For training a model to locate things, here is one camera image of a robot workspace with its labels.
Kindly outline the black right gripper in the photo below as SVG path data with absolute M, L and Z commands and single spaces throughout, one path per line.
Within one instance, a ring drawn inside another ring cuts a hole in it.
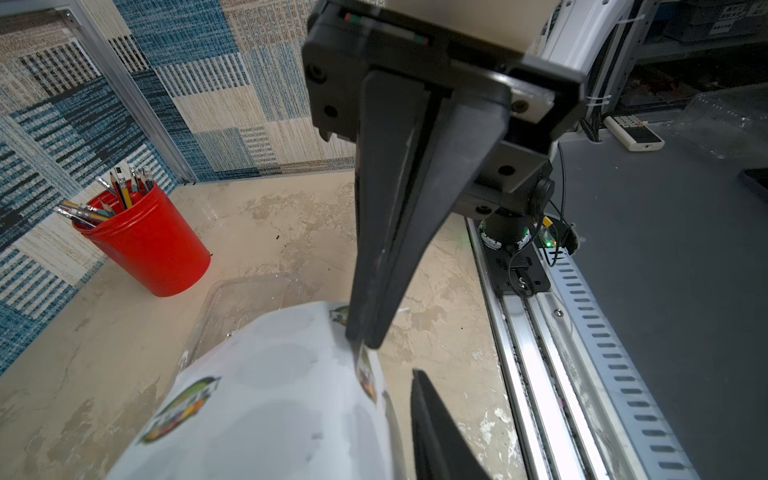
M 356 147 L 346 337 L 381 346 L 450 213 L 530 215 L 551 143 L 584 109 L 568 68 L 361 1 L 313 7 L 302 61 L 314 126 Z

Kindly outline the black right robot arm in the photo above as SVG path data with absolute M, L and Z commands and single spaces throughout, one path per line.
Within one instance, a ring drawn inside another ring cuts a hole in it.
M 451 213 L 543 210 L 553 143 L 627 1 L 319 1 L 301 55 L 313 125 L 352 142 L 357 260 L 345 327 L 378 348 Z

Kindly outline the clear box of red grapes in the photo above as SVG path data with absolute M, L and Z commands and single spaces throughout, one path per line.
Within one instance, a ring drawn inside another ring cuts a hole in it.
M 294 273 L 222 280 L 204 301 L 179 361 L 179 372 L 234 368 L 260 382 L 285 383 L 315 369 L 351 370 L 343 339 L 347 305 L 319 300 Z

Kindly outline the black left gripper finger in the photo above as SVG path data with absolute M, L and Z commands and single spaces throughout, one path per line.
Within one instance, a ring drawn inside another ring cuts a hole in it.
M 412 372 L 410 411 L 417 479 L 490 479 L 428 375 L 418 369 Z

